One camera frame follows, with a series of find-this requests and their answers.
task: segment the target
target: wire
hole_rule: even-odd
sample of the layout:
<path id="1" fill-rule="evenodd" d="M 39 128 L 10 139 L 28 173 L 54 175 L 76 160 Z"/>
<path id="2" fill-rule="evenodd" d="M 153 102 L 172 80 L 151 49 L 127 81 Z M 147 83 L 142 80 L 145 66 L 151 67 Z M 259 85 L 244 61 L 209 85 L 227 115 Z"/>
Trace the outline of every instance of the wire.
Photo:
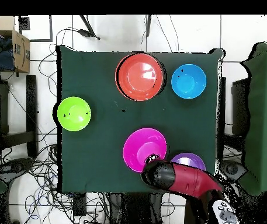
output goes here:
<path id="1" fill-rule="evenodd" d="M 93 33 L 93 35 L 94 35 L 95 38 L 97 38 L 98 40 L 100 40 L 100 38 L 96 36 L 95 32 Z"/>
<path id="2" fill-rule="evenodd" d="M 177 31 L 176 31 L 176 28 L 175 28 L 175 26 L 174 26 L 174 24 L 173 24 L 173 21 L 172 21 L 171 15 L 169 15 L 169 18 L 170 18 L 170 20 L 171 20 L 171 22 L 172 22 L 172 25 L 173 25 L 174 31 L 175 31 L 175 33 L 176 33 L 176 36 L 177 36 L 178 51 L 179 51 L 179 39 L 178 39 Z"/>
<path id="3" fill-rule="evenodd" d="M 164 33 L 164 30 L 162 29 L 162 26 L 161 26 L 161 24 L 160 24 L 160 21 L 159 21 L 158 15 L 156 15 L 156 17 L 157 17 L 157 20 L 158 20 L 158 22 L 159 22 L 159 25 L 160 25 L 161 31 L 163 32 L 163 34 L 164 34 L 164 37 L 166 38 L 166 40 L 167 40 L 167 42 L 168 42 L 169 49 L 171 49 L 171 52 L 173 52 L 173 51 L 172 51 L 172 47 L 171 47 L 171 45 L 169 44 L 168 38 L 166 37 L 166 35 L 165 35 L 165 33 Z"/>
<path id="4" fill-rule="evenodd" d="M 3 163 L 5 163 L 5 158 L 9 155 L 9 154 L 11 154 L 13 152 L 13 149 L 10 147 L 10 151 L 9 151 L 9 153 L 7 153 L 3 158 L 2 158 L 2 162 Z"/>
<path id="5" fill-rule="evenodd" d="M 143 46 L 143 41 L 144 41 L 144 35 L 145 35 L 145 32 L 143 33 L 143 36 L 142 36 L 142 38 L 141 38 L 140 51 L 141 51 L 141 47 Z"/>

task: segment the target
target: black cable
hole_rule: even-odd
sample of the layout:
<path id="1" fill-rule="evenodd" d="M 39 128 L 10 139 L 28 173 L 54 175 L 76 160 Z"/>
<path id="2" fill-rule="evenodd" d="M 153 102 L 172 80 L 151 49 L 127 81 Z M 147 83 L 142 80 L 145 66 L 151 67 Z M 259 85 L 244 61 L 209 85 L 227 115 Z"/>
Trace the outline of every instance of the black cable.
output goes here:
<path id="1" fill-rule="evenodd" d="M 175 26 L 174 26 L 174 24 L 173 24 L 173 21 L 172 21 L 171 15 L 169 15 L 169 18 L 170 18 L 170 20 L 171 20 L 171 22 L 172 22 L 172 25 L 173 25 L 174 31 L 175 31 L 175 33 L 176 33 L 176 36 L 177 36 L 178 51 L 179 51 L 179 39 L 178 39 L 177 31 L 176 31 L 176 28 L 175 28 Z"/>
<path id="2" fill-rule="evenodd" d="M 10 147 L 9 149 L 10 149 L 9 153 L 7 153 L 7 154 L 2 158 L 3 163 L 5 163 L 5 158 L 6 158 L 9 154 L 11 154 L 11 153 L 13 152 L 13 149 L 12 149 L 11 147 Z"/>
<path id="3" fill-rule="evenodd" d="M 157 20 L 158 20 L 158 22 L 159 22 L 159 25 L 160 25 L 161 31 L 163 32 L 163 34 L 164 34 L 164 37 L 166 38 L 166 40 L 167 40 L 167 42 L 168 42 L 169 49 L 171 49 L 171 52 L 173 52 L 173 51 L 172 51 L 172 47 L 171 47 L 171 45 L 169 44 L 168 38 L 167 38 L 167 36 L 165 35 L 165 33 L 164 33 L 164 30 L 162 29 L 162 26 L 161 26 L 161 24 L 160 24 L 160 21 L 159 21 L 158 15 L 156 15 L 156 17 L 157 17 Z"/>
<path id="4" fill-rule="evenodd" d="M 143 41 L 144 41 L 144 35 L 145 35 L 145 32 L 143 33 L 143 36 L 141 37 L 141 44 L 140 44 L 140 51 L 141 51 L 141 47 L 143 46 Z"/>
<path id="5" fill-rule="evenodd" d="M 89 17 L 88 17 L 88 15 L 86 16 L 86 20 L 87 20 L 88 23 L 89 23 Z M 93 34 L 94 34 L 94 37 L 95 37 L 95 38 L 97 38 L 98 40 L 100 40 L 100 38 L 96 36 L 95 32 L 94 32 Z"/>
<path id="6" fill-rule="evenodd" d="M 45 137 L 47 135 L 49 135 L 50 133 L 52 133 L 57 127 L 54 127 L 51 131 L 49 131 L 48 133 L 45 134 L 45 136 L 43 137 L 43 139 L 39 140 L 39 142 L 43 141 L 45 139 Z"/>

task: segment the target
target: floor tile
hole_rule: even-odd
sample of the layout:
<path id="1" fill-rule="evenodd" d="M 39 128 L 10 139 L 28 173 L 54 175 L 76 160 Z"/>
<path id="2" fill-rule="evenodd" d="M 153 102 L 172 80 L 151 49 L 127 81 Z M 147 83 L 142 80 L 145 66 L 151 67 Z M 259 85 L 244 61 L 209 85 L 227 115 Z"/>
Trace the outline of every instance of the floor tile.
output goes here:
<path id="1" fill-rule="evenodd" d="M 72 218 L 71 210 L 64 213 L 57 208 L 51 209 L 52 206 L 37 206 L 35 210 L 34 208 L 27 208 L 32 216 L 27 224 L 73 224 L 66 216 L 67 214 Z M 20 224 L 24 224 L 30 216 L 30 214 L 26 212 L 24 205 L 10 205 L 9 211 L 11 220 L 19 220 Z"/>
<path id="2" fill-rule="evenodd" d="M 41 135 L 38 135 L 38 140 L 41 141 L 43 139 L 43 137 Z M 56 135 L 48 135 L 45 136 L 45 139 L 47 145 L 51 145 L 51 144 L 56 144 L 57 143 L 57 137 Z M 41 141 L 38 142 L 39 144 L 39 150 L 41 150 L 43 147 L 46 146 L 46 144 Z M 28 155 L 26 154 L 18 154 L 18 149 L 19 147 L 13 147 L 13 152 L 12 154 L 8 155 L 7 158 L 12 160 L 12 159 L 16 159 L 16 158 L 27 158 Z M 41 154 L 38 155 L 37 160 L 40 161 L 45 161 L 48 158 L 48 153 L 47 153 L 47 149 L 45 149 Z M 39 165 L 38 162 L 36 162 L 35 164 L 33 164 L 33 167 L 36 168 L 37 170 L 34 171 L 35 174 L 38 174 L 39 172 L 44 172 L 46 171 L 46 166 L 43 166 L 41 168 L 38 168 L 37 165 Z M 54 174 L 55 172 L 57 172 L 57 166 L 53 165 L 51 167 L 52 169 L 54 169 Z M 50 179 L 53 179 L 53 183 L 54 185 L 57 184 L 57 179 L 54 178 L 53 176 L 49 176 Z M 48 201 L 45 199 L 45 196 L 47 195 L 47 192 L 44 190 L 41 190 L 41 186 L 45 185 L 46 180 L 43 177 L 33 177 L 31 174 L 29 173 L 25 173 L 24 175 L 16 178 L 11 186 L 11 190 L 10 190 L 10 194 L 9 194 L 9 203 L 10 204 L 32 204 L 35 203 L 35 201 L 38 200 L 38 198 L 41 198 L 39 200 L 39 204 L 38 205 L 45 205 L 48 204 Z"/>
<path id="3" fill-rule="evenodd" d="M 17 77 L 13 72 L 1 72 L 1 79 L 8 81 L 11 91 L 8 98 L 8 125 L 11 134 L 26 131 L 26 75 L 20 73 Z"/>
<path id="4" fill-rule="evenodd" d="M 184 206 L 162 206 L 161 218 L 163 224 L 184 224 Z"/>
<path id="5" fill-rule="evenodd" d="M 158 18 L 172 51 L 178 50 L 172 22 L 179 39 L 179 51 L 208 53 L 214 48 L 220 48 L 220 15 L 171 15 L 172 22 L 169 15 L 158 15 Z M 156 15 L 153 16 L 152 21 L 148 50 L 170 51 Z"/>
<path id="6" fill-rule="evenodd" d="M 50 20 L 49 15 L 29 15 L 30 30 L 22 30 L 29 40 L 50 39 Z"/>
<path id="7" fill-rule="evenodd" d="M 226 77 L 226 124 L 233 123 L 232 117 L 232 85 L 233 82 L 247 78 L 248 74 L 245 68 L 239 63 L 227 63 L 222 64 L 222 76 Z M 231 126 L 226 125 L 225 131 L 231 130 Z"/>
<path id="8" fill-rule="evenodd" d="M 79 15 L 74 15 L 74 28 L 85 27 Z M 100 37 L 86 38 L 74 32 L 74 49 L 77 51 L 139 51 L 145 30 L 144 15 L 88 16 L 94 33 Z"/>
<path id="9" fill-rule="evenodd" d="M 51 43 L 61 44 L 63 39 L 64 39 L 63 44 L 65 46 L 72 47 L 72 31 L 68 30 L 61 31 L 62 29 L 66 29 L 68 27 L 72 27 L 71 15 L 53 15 L 52 16 L 53 42 L 31 42 L 30 60 L 43 60 L 46 56 L 50 55 L 55 50 L 54 45 L 51 45 L 50 48 L 49 45 Z M 45 60 L 56 60 L 56 56 L 51 55 Z"/>
<path id="10" fill-rule="evenodd" d="M 267 15 L 222 15 L 224 61 L 246 60 L 255 43 L 267 41 Z"/>
<path id="11" fill-rule="evenodd" d="M 42 75 L 39 70 L 46 76 L 52 75 L 52 79 Z M 56 71 L 56 62 L 30 62 L 29 75 L 36 75 L 37 77 L 38 133 L 48 133 L 56 127 L 52 117 L 57 92 Z M 6 79 L 10 75 L 12 75 L 12 73 L 2 72 L 1 78 Z M 20 73 L 19 77 L 16 77 L 16 74 L 13 74 L 12 77 L 8 79 L 11 91 L 8 104 L 9 133 L 26 131 L 26 75 L 25 73 Z"/>
<path id="12" fill-rule="evenodd" d="M 162 205 L 168 205 L 167 202 L 171 202 L 173 205 L 185 206 L 186 199 L 180 195 L 165 193 L 162 196 Z"/>

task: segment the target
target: bowl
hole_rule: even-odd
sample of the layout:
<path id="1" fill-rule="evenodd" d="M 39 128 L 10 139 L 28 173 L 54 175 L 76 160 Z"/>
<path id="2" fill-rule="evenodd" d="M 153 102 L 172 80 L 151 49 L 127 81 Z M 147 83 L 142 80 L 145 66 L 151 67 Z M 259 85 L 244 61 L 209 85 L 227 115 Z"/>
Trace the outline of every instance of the bowl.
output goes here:
<path id="1" fill-rule="evenodd" d="M 57 118 L 61 126 L 67 131 L 80 131 L 91 120 L 91 109 L 82 98 L 68 97 L 58 106 Z"/>
<path id="2" fill-rule="evenodd" d="M 180 153 L 176 155 L 171 160 L 171 162 L 187 165 L 190 167 L 195 167 L 197 169 L 206 171 L 206 167 L 202 159 L 193 153 Z"/>
<path id="3" fill-rule="evenodd" d="M 124 57 L 115 72 L 116 86 L 130 100 L 144 101 L 156 96 L 164 85 L 160 63 L 145 53 Z"/>
<path id="4" fill-rule="evenodd" d="M 152 128 L 138 129 L 126 140 L 123 148 L 125 164 L 135 172 L 141 173 L 145 161 L 151 155 L 164 159 L 167 153 L 167 142 L 164 136 Z"/>
<path id="5" fill-rule="evenodd" d="M 194 64 L 181 65 L 172 75 L 173 91 L 183 99 L 194 99 L 203 93 L 206 87 L 204 71 Z"/>

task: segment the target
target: electrical cord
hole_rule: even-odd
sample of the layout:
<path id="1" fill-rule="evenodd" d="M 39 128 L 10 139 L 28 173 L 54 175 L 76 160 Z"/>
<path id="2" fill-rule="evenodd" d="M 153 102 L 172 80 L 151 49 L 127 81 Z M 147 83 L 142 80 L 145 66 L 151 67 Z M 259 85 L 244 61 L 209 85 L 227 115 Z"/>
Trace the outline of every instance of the electrical cord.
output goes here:
<path id="1" fill-rule="evenodd" d="M 89 17 L 88 17 L 88 15 L 86 16 L 86 20 L 89 23 Z M 98 40 L 100 40 L 100 38 L 96 36 L 95 32 L 94 32 L 94 37 L 97 38 Z"/>
<path id="2" fill-rule="evenodd" d="M 143 41 L 144 41 L 144 35 L 145 35 L 145 32 L 143 33 L 143 36 L 142 36 L 142 38 L 141 38 L 140 51 L 141 51 L 141 48 L 142 48 L 142 46 L 143 46 Z"/>
<path id="3" fill-rule="evenodd" d="M 156 15 L 156 17 L 157 17 L 157 20 L 158 20 L 158 22 L 159 22 L 159 25 L 160 25 L 161 31 L 163 32 L 163 34 L 164 34 L 164 37 L 166 38 L 166 40 L 167 40 L 167 42 L 168 42 L 169 49 L 171 50 L 171 52 L 173 52 L 173 51 L 172 51 L 172 47 L 171 47 L 171 45 L 169 44 L 168 38 L 167 38 L 167 36 L 165 35 L 165 33 L 164 33 L 164 30 L 162 29 L 162 26 L 161 26 L 161 24 L 160 24 L 160 21 L 159 21 L 158 15 Z"/>
<path id="4" fill-rule="evenodd" d="M 175 33 L 176 33 L 176 36 L 177 36 L 178 51 L 179 51 L 179 39 L 178 39 L 177 31 L 176 31 L 176 28 L 175 28 L 175 26 L 174 26 L 174 24 L 173 24 L 173 21 L 172 21 L 171 15 L 169 15 L 169 18 L 170 18 L 170 20 L 171 20 L 171 22 L 172 22 L 172 25 L 173 25 L 174 31 L 175 31 Z"/>

